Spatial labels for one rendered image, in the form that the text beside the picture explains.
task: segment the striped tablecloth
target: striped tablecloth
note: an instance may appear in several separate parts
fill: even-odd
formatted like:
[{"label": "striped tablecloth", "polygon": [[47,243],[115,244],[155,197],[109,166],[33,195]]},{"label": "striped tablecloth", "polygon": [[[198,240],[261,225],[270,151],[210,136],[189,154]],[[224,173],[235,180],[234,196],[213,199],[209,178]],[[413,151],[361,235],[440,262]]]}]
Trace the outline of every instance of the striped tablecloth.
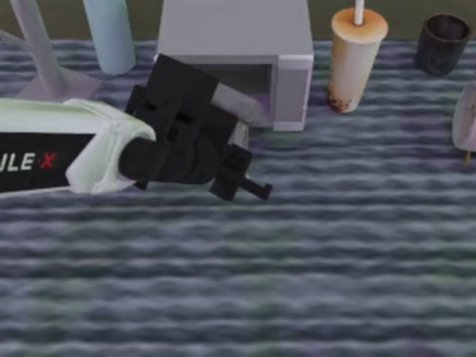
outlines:
[{"label": "striped tablecloth", "polygon": [[[54,45],[104,78],[90,42]],[[476,356],[476,163],[451,144],[476,43],[442,79],[414,48],[384,43],[360,107],[336,115],[315,44],[306,130],[251,139],[267,203],[169,184],[0,200],[0,356]],[[96,99],[123,107],[154,49]],[[33,73],[0,45],[0,96]]]}]

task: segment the light blue bottle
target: light blue bottle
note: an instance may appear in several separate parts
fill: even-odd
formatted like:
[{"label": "light blue bottle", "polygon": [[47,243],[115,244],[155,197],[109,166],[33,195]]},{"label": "light blue bottle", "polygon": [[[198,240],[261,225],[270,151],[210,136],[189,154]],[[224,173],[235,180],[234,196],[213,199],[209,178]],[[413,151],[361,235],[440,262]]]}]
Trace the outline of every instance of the light blue bottle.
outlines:
[{"label": "light blue bottle", "polygon": [[106,74],[119,75],[135,66],[135,49],[126,0],[83,0],[97,61]]}]

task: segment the red letter x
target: red letter x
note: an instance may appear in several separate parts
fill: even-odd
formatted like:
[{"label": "red letter x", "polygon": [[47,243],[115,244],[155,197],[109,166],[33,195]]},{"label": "red letter x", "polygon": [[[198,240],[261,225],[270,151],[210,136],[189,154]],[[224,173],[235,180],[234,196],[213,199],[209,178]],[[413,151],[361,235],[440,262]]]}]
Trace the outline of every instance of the red letter x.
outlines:
[{"label": "red letter x", "polygon": [[43,158],[38,160],[39,168],[45,169],[46,167],[53,167],[53,159],[57,154],[55,152],[49,153],[45,152]]}]

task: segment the dark cup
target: dark cup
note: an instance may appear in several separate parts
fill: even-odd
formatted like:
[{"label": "dark cup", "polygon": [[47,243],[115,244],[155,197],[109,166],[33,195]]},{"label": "dark cup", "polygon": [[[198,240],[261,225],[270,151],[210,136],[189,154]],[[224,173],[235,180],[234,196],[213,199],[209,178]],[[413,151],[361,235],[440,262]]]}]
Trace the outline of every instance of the dark cup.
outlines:
[{"label": "dark cup", "polygon": [[464,52],[472,27],[464,19],[437,13],[423,23],[415,54],[415,66],[433,76],[450,73]]}]

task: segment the white straw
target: white straw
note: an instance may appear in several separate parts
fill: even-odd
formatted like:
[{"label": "white straw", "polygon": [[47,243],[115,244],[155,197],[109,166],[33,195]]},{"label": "white straw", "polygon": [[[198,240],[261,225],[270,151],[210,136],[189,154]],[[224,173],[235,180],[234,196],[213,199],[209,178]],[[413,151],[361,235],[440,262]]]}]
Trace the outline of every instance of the white straw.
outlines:
[{"label": "white straw", "polygon": [[354,25],[360,26],[364,23],[364,0],[356,0],[356,10],[354,12]]}]

